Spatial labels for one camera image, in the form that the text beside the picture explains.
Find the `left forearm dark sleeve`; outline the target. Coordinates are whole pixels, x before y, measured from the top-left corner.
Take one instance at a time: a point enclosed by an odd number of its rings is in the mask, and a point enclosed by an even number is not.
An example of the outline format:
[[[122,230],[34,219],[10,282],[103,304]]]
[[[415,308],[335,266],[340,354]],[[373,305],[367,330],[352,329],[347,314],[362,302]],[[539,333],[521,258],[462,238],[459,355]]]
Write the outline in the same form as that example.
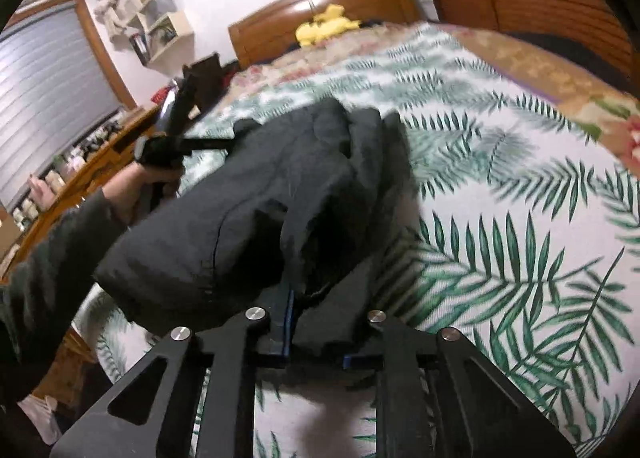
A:
[[[73,207],[1,287],[1,403],[17,403],[47,374],[92,274],[126,230],[101,190]]]

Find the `person's left hand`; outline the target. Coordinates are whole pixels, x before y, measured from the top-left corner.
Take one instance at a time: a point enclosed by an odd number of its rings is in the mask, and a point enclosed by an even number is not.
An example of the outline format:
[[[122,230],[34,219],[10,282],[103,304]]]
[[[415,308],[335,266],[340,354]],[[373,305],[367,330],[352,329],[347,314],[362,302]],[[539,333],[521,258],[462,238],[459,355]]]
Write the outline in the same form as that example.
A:
[[[175,198],[183,173],[183,167],[168,171],[131,162],[107,181],[102,187],[102,192],[115,216],[125,225],[131,225],[139,219],[144,210],[140,204],[143,190],[160,184],[160,201],[167,202]]]

